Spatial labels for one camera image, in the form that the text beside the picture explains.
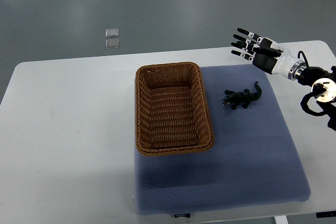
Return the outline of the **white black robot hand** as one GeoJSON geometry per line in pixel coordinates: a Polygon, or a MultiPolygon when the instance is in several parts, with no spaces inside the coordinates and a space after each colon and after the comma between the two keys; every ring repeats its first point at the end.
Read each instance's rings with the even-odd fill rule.
{"type": "Polygon", "coordinates": [[[298,71],[307,67],[307,63],[298,57],[293,57],[289,49],[276,41],[260,36],[242,28],[237,29],[231,43],[232,54],[240,56],[268,74],[280,74],[289,80],[294,80],[298,71]]]}

